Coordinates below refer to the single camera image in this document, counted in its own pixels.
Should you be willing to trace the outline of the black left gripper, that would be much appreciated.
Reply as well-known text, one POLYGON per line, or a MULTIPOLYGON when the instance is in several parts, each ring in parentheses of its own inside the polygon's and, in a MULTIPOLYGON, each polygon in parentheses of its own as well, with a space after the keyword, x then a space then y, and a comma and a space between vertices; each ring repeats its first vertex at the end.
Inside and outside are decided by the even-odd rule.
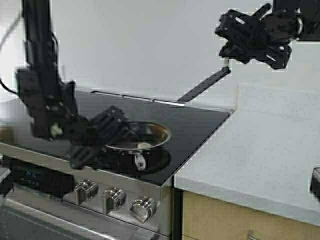
POLYGON ((113 140, 129 131, 125 113, 114 105, 90 120, 81 116, 75 98, 75 82, 62 82, 57 69, 19 68, 15 76, 18 96, 31 118, 32 135, 75 144, 66 153, 66 160, 73 169, 82 169, 99 154, 99 146, 85 145, 88 139, 113 140))

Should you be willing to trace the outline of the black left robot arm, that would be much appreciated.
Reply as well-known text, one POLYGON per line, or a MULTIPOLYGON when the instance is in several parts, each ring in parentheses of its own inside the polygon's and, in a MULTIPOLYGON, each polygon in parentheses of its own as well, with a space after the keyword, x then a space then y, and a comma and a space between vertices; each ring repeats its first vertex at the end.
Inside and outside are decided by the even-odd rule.
POLYGON ((73 169, 82 169, 104 146, 127 133, 128 119, 116 106, 92 118, 80 115, 75 82, 63 82, 59 74, 50 2, 24 0, 22 17, 27 67, 19 68, 15 75, 18 97, 31 119, 31 133, 47 141, 69 141, 65 157, 73 169))

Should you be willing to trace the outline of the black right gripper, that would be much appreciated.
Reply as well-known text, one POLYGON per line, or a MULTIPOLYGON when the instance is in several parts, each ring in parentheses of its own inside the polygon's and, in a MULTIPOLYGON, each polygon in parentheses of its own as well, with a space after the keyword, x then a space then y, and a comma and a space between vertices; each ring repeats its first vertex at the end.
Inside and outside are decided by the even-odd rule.
POLYGON ((216 35, 223 38, 252 36, 252 44, 261 48, 241 48, 228 41, 219 56, 245 65, 257 60, 273 70, 285 69, 292 53, 288 44, 298 39, 304 28, 300 3, 299 0, 275 0, 263 5, 253 15, 233 9, 222 14, 214 30, 216 35))

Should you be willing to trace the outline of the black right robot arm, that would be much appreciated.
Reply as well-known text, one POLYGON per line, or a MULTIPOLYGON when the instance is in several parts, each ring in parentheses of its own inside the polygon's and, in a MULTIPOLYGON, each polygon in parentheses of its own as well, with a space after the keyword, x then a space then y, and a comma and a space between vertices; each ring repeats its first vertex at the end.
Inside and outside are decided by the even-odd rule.
POLYGON ((320 2, 275 0, 251 15, 229 9, 220 16, 215 34, 226 40, 220 57, 242 64, 256 60, 274 70, 285 69, 292 41, 320 40, 320 2))

